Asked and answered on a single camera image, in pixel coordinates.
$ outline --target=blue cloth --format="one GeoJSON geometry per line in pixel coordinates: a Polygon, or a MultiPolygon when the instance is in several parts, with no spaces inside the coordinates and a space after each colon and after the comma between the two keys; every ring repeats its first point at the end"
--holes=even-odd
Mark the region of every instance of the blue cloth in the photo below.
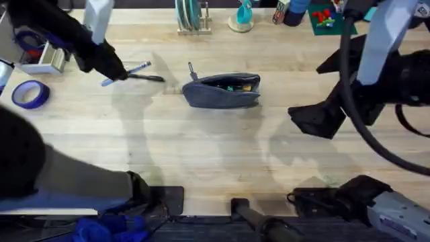
{"type": "Polygon", "coordinates": [[[141,242],[148,232],[144,231],[144,219],[135,216],[133,227],[127,226],[127,216],[105,215],[99,219],[80,218],[72,234],[72,242],[141,242]]]}

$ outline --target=wooden table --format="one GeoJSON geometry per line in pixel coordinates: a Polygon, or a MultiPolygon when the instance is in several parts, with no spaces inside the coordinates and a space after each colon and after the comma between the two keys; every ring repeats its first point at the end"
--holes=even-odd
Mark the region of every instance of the wooden table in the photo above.
{"type": "MultiPolygon", "coordinates": [[[[254,9],[255,27],[232,32],[235,9],[211,9],[209,36],[178,36],[174,9],[115,9],[106,38],[126,68],[143,61],[143,71],[161,75],[167,86],[190,81],[191,61],[199,76],[231,72],[261,76],[260,106],[241,110],[191,108],[182,95],[148,81],[101,87],[103,76],[78,70],[74,61],[64,75],[11,76],[0,97],[25,116],[44,140],[59,151],[112,170],[138,172],[150,185],[185,188],[184,214],[228,214],[234,197],[245,197],[266,214],[294,214],[285,194],[296,187],[339,186],[370,175],[430,208],[430,179],[399,169],[373,152],[346,120],[335,139],[302,134],[290,121],[291,106],[326,98],[337,74],[317,75],[315,68],[339,46],[338,36],[312,33],[307,16],[296,28],[275,26],[274,9],[254,9]],[[52,90],[49,102],[27,111],[12,104],[12,90],[37,79],[52,90]]],[[[74,10],[77,19],[83,12],[74,10]]],[[[368,24],[357,24],[366,33],[368,24]]],[[[410,31],[401,52],[430,48],[425,28],[410,31]]],[[[407,108],[413,125],[429,132],[427,108],[407,108]]],[[[405,131],[388,107],[372,127],[395,153],[430,166],[430,142],[405,131]]]]}

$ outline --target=roll of tape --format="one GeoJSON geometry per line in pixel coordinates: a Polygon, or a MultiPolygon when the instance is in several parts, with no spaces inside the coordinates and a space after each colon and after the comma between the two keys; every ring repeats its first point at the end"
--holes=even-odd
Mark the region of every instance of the roll of tape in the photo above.
{"type": "Polygon", "coordinates": [[[24,81],[13,90],[12,102],[21,108],[30,110],[42,106],[48,100],[49,94],[50,89],[47,85],[36,80],[24,81]],[[39,92],[33,100],[26,102],[25,96],[31,89],[38,89],[39,92]]]}

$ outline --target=pen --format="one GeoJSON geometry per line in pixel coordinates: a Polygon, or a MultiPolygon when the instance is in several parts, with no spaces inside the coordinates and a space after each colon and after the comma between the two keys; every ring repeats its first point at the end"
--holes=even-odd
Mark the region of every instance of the pen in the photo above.
{"type": "MultiPolygon", "coordinates": [[[[151,62],[150,62],[150,61],[146,61],[146,62],[144,62],[143,64],[141,64],[140,66],[138,66],[138,67],[136,67],[136,68],[133,68],[133,69],[131,69],[131,70],[128,70],[128,71],[127,71],[127,74],[135,73],[135,72],[137,72],[137,71],[142,70],[143,68],[149,67],[150,65],[151,65],[151,62]]],[[[101,86],[102,86],[102,87],[105,87],[105,86],[107,86],[107,85],[112,84],[113,82],[114,82],[114,80],[112,80],[112,79],[105,79],[104,81],[102,81],[102,82],[101,82],[101,86]]]]}

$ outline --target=gray pouch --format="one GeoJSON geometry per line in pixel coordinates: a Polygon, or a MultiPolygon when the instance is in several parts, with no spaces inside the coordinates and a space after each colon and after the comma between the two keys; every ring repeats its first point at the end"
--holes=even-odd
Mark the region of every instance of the gray pouch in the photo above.
{"type": "Polygon", "coordinates": [[[249,73],[233,73],[204,77],[182,88],[191,107],[195,108],[242,108],[257,104],[260,76],[249,73]],[[250,91],[241,86],[251,85],[250,91]]]}

